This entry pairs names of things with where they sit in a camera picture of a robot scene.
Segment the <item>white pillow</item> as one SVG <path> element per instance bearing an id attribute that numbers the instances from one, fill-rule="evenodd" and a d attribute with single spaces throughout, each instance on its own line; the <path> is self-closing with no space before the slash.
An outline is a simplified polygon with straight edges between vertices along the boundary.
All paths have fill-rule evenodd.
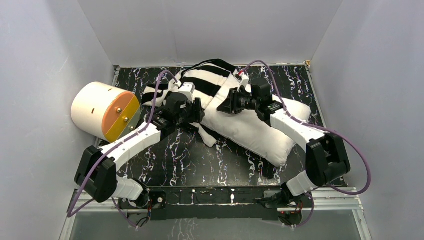
<path id="1" fill-rule="evenodd" d="M 229 90 L 238 86 L 239 82 L 231 75 L 205 109 L 201 125 L 266 159 L 275 167 L 285 166 L 295 145 L 291 138 L 259 120 L 253 110 L 243 110 L 235 115 L 217 111 Z"/>

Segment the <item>black white striped pillowcase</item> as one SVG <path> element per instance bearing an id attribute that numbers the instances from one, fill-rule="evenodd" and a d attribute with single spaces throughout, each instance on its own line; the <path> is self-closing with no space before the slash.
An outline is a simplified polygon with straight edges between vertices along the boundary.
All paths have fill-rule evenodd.
<path id="1" fill-rule="evenodd" d="M 216 96 L 225 84 L 235 81 L 236 86 L 238 85 L 238 81 L 234 78 L 236 73 L 237 67 L 222 59 L 205 60 L 183 69 L 175 76 L 178 83 L 172 79 L 169 83 L 159 85 L 155 107 L 164 105 L 171 92 L 177 92 L 178 87 L 188 82 L 194 84 L 193 97 L 201 99 L 202 109 L 212 110 L 209 105 L 213 100 L 218 100 Z M 145 87 L 141 96 L 142 106 L 152 106 L 155 87 L 155 84 L 149 84 Z M 204 130 L 203 125 L 206 123 L 208 123 L 208 119 L 203 119 L 202 123 L 191 123 L 191 125 L 198 129 L 204 144 L 211 148 L 217 143 L 217 140 Z"/>

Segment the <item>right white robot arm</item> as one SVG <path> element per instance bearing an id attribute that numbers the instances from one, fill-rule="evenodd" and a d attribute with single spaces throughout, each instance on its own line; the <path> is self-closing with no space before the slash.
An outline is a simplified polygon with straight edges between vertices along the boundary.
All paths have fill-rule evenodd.
<path id="1" fill-rule="evenodd" d="M 265 79 L 254 79 L 250 92 L 244 86 L 230 88 L 225 101 L 217 107 L 217 111 L 230 115 L 244 110 L 255 111 L 259 120 L 287 135 L 305 151 L 305 170 L 283 184 L 281 199 L 286 206 L 295 207 L 303 194 L 350 172 L 343 139 L 291 115 L 282 101 L 274 100 Z"/>

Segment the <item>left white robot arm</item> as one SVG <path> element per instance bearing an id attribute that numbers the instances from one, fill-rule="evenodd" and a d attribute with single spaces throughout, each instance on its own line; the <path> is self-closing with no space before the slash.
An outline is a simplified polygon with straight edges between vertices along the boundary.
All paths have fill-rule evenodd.
<path id="1" fill-rule="evenodd" d="M 153 112 L 150 121 L 113 143 L 101 148 L 86 148 L 74 177 L 75 183 L 98 203 L 120 198 L 130 200 L 137 208 L 144 208 L 150 200 L 148 187 L 139 180 L 119 177 L 118 170 L 145 149 L 173 134 L 181 124 L 200 123 L 204 116 L 199 97 L 191 99 L 181 92 L 171 93 L 165 105 Z"/>

